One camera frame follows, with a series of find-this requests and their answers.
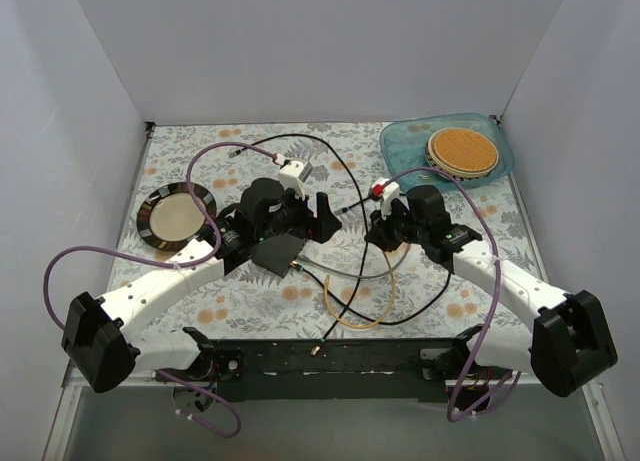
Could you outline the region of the black network switch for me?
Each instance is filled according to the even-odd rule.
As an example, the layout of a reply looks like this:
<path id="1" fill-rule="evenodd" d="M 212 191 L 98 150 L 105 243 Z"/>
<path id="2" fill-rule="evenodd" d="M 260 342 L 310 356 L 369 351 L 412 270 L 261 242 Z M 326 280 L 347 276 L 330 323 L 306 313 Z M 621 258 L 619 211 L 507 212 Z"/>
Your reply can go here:
<path id="1" fill-rule="evenodd" d="M 305 241 L 289 233 L 261 241 L 254 249 L 252 261 L 270 273 L 284 278 L 303 249 Z"/>

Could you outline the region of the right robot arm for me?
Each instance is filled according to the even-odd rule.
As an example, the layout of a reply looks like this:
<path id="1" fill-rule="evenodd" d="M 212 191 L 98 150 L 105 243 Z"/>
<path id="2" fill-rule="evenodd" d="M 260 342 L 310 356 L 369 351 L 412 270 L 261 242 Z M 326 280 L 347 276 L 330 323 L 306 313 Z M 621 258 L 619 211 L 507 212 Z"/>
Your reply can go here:
<path id="1" fill-rule="evenodd" d="M 500 259 L 478 232 L 452 222 L 441 193 L 431 185 L 400 195 L 397 183 L 380 178 L 370 193 L 380 207 L 371 215 L 367 242 L 386 252 L 402 243 L 420 246 L 433 263 L 497 296 L 528 330 L 509 336 L 494 328 L 469 328 L 428 361 L 430 369 L 469 379 L 487 367 L 519 371 L 566 397 L 617 364 L 596 296 L 571 294 Z"/>

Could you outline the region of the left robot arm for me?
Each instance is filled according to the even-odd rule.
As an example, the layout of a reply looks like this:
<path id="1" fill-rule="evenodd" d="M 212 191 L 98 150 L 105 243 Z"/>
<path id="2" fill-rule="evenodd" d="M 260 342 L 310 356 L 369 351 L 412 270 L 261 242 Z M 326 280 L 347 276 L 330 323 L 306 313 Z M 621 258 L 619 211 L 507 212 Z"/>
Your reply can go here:
<path id="1" fill-rule="evenodd" d="M 152 270 L 123 288 L 98 298 L 88 293 L 70 304 L 62 348 L 97 393 L 107 392 L 131 374 L 169 369 L 200 381 L 214 367 L 214 346 L 193 327 L 162 335 L 143 331 L 155 318 L 202 286 L 256 259 L 284 276 L 306 241 L 325 243 L 338 232 L 325 193 L 310 209 L 272 179 L 252 182 L 239 203 L 215 219 L 221 239 L 211 230 L 191 240 L 168 268 Z"/>

